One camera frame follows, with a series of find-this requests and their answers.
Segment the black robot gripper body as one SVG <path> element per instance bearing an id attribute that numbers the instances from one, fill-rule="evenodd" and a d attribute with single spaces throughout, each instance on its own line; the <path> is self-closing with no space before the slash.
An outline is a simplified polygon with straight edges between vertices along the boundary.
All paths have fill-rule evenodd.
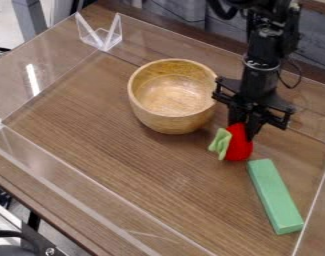
<path id="1" fill-rule="evenodd" d="M 266 117 L 265 124 L 285 130 L 296 109 L 278 95 L 277 82 L 278 67 L 266 69 L 245 66 L 240 80 L 224 76 L 216 78 L 217 88 L 213 98 L 228 108 L 233 104 L 242 106 L 246 111 L 246 121 L 252 112 L 262 112 Z"/>

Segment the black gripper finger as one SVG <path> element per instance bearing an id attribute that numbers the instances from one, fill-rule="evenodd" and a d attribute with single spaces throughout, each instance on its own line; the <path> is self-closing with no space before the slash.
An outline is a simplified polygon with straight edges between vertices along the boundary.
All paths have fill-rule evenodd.
<path id="1" fill-rule="evenodd" d="M 229 124 L 241 123 L 246 121 L 245 108 L 237 104 L 229 106 Z"/>
<path id="2" fill-rule="evenodd" d="M 252 112 L 246 121 L 246 138 L 249 141 L 253 140 L 258 134 L 264 124 L 266 123 L 266 117 L 262 112 Z"/>

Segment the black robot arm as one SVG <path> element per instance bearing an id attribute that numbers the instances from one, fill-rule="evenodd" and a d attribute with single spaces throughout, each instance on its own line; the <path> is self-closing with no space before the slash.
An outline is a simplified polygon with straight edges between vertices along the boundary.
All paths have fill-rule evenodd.
<path id="1" fill-rule="evenodd" d="M 217 16 L 246 19 L 248 51 L 241 79 L 220 76 L 213 98 L 229 108 L 229 123 L 253 139 L 264 125 L 286 129 L 296 108 L 277 93 L 281 66 L 297 50 L 302 6 L 296 0 L 206 0 Z"/>

